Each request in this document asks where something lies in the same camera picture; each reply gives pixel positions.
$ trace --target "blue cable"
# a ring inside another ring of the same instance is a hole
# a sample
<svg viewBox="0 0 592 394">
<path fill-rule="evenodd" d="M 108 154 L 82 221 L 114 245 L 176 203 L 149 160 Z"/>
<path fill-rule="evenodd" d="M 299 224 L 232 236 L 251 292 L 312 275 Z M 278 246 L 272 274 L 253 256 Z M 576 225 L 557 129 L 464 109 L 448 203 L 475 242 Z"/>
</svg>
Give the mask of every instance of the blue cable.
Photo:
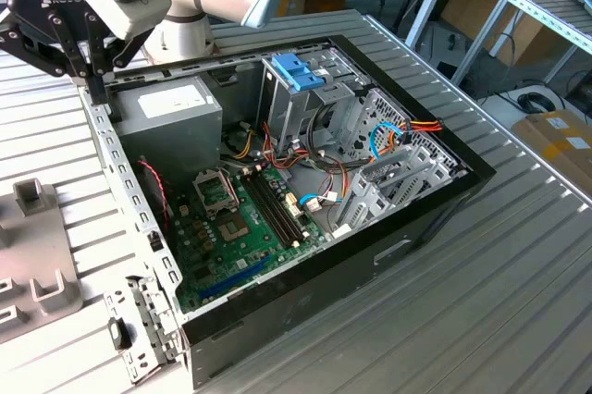
<svg viewBox="0 0 592 394">
<path fill-rule="evenodd" d="M 308 193 L 308 194 L 304 195 L 300 199 L 299 203 L 300 203 L 300 205 L 304 206 L 304 204 L 306 202 L 308 202 L 309 200 L 312 200 L 313 198 L 324 198 L 324 199 L 327 199 L 326 197 L 321 197 L 320 195 L 317 195 L 316 193 Z M 335 202 L 336 203 L 341 203 L 342 201 L 343 201 L 343 199 L 338 198 Z"/>
<path fill-rule="evenodd" d="M 376 133 L 378 132 L 378 130 L 380 128 L 388 128 L 391 129 L 392 131 L 394 131 L 398 136 L 402 136 L 403 135 L 403 131 L 398 128 L 397 126 L 395 126 L 392 123 L 389 123 L 387 121 L 379 123 L 373 130 L 372 133 L 370 134 L 370 149 L 372 150 L 372 154 L 374 155 L 374 157 L 378 158 L 380 157 L 380 154 L 378 153 L 378 149 L 376 148 L 376 143 L 374 141 L 374 138 L 376 136 Z"/>
<path fill-rule="evenodd" d="M 315 194 L 315 193 L 307 193 L 306 195 L 304 195 L 304 196 L 303 196 L 303 197 L 300 199 L 299 203 L 300 203 L 300 205 L 302 206 L 302 205 L 304 205 L 306 202 L 308 202 L 309 200 L 311 200 L 311 199 L 313 199 L 313 198 L 316 198 L 316 197 L 318 197 L 318 195 L 317 195 L 317 194 Z"/>
</svg>

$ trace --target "aluminum profile table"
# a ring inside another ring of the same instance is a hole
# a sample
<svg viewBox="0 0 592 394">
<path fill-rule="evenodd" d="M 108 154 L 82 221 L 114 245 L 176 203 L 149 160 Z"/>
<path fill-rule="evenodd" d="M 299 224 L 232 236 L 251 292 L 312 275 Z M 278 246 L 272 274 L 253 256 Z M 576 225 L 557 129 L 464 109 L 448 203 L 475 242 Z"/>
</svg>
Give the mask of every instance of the aluminum profile table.
<svg viewBox="0 0 592 394">
<path fill-rule="evenodd" d="M 372 18 L 342 11 L 262 31 L 215 27 L 227 53 L 331 33 L 349 37 L 498 173 L 430 244 L 202 392 L 586 392 L 592 202 Z M 101 294 L 139 260 L 73 86 L 8 55 L 0 67 L 0 191 L 25 177 L 56 185 L 85 300 L 0 345 L 0 386 L 190 392 L 180 364 L 132 387 L 111 344 Z"/>
<path fill-rule="evenodd" d="M 592 55 L 592 15 L 576 0 L 499 0 L 454 73 L 451 80 L 453 84 L 461 83 L 509 5 L 515 6 L 518 11 L 503 33 L 512 34 L 518 20 L 526 13 L 573 44 L 549 72 L 545 82 L 553 79 L 578 48 Z M 506 39 L 504 35 L 498 38 L 490 51 L 492 56 L 498 54 Z"/>
</svg>

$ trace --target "motherboard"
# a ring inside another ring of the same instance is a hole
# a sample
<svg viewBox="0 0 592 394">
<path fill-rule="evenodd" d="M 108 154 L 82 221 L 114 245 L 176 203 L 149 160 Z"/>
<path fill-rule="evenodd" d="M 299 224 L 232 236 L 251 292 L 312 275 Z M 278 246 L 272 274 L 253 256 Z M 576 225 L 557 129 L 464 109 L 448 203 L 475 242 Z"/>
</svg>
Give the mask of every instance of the motherboard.
<svg viewBox="0 0 592 394">
<path fill-rule="evenodd" d="M 177 296 L 185 313 L 327 240 L 307 214 L 294 212 L 293 194 L 272 166 L 249 176 L 222 170 L 201 174 L 171 204 L 168 237 L 183 275 Z"/>
</svg>

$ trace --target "white connector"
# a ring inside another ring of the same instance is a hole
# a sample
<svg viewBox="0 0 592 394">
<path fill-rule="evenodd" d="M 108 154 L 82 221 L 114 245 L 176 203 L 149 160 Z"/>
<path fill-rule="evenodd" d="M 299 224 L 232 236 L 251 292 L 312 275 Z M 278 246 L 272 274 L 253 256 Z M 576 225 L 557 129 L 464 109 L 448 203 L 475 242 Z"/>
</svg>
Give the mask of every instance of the white connector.
<svg viewBox="0 0 592 394">
<path fill-rule="evenodd" d="M 310 212 L 317 212 L 322 209 L 321 204 L 318 202 L 318 198 L 311 198 L 305 203 L 305 205 Z"/>
<path fill-rule="evenodd" d="M 338 239 L 342 235 L 345 235 L 348 232 L 350 232 L 351 230 L 352 230 L 352 228 L 350 228 L 350 225 L 348 225 L 347 223 L 344 223 L 343 225 L 339 226 L 337 229 L 335 229 L 333 231 L 333 237 Z"/>
<path fill-rule="evenodd" d="M 294 218 L 298 218 L 300 215 L 302 215 L 302 211 L 298 209 L 298 206 L 296 205 L 288 206 L 288 210 Z"/>
<path fill-rule="evenodd" d="M 327 197 L 325 197 L 325 199 L 326 199 L 328 202 L 333 202 L 333 203 L 334 203 L 334 202 L 336 202 L 336 201 L 337 201 L 337 197 L 338 197 L 338 195 L 337 195 L 337 193 L 336 193 L 336 192 L 334 192 L 334 191 L 330 191 L 330 192 L 327 192 Z"/>
<path fill-rule="evenodd" d="M 298 202 L 298 199 L 296 198 L 296 195 L 294 195 L 292 192 L 288 192 L 286 194 L 286 203 L 290 206 L 295 205 Z"/>
</svg>

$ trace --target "cardboard box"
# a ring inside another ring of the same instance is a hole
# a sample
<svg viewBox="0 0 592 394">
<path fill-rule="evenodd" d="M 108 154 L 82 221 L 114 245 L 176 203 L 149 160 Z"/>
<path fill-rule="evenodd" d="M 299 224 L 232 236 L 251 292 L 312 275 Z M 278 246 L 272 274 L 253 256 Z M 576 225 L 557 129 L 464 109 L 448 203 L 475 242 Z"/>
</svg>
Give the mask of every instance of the cardboard box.
<svg viewBox="0 0 592 394">
<path fill-rule="evenodd" d="M 569 110 L 529 115 L 512 132 L 592 195 L 592 128 Z"/>
</svg>

